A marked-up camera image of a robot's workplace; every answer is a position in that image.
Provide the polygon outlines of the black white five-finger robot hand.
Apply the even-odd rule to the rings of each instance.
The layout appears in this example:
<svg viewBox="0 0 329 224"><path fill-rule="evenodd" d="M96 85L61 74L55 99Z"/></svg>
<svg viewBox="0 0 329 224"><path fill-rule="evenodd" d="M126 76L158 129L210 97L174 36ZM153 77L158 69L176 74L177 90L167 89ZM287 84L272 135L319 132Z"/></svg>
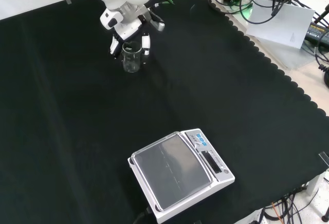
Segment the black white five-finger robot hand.
<svg viewBox="0 0 329 224"><path fill-rule="evenodd" d="M117 58L122 53L122 45L141 34L141 54L148 58L151 49L151 38L148 32L143 30L145 24L149 23L157 31L163 31L165 22L156 15L151 8L144 5L129 6L125 4L117 11L107 11L111 17L107 29L114 30L112 42L109 48L110 54Z"/></svg>

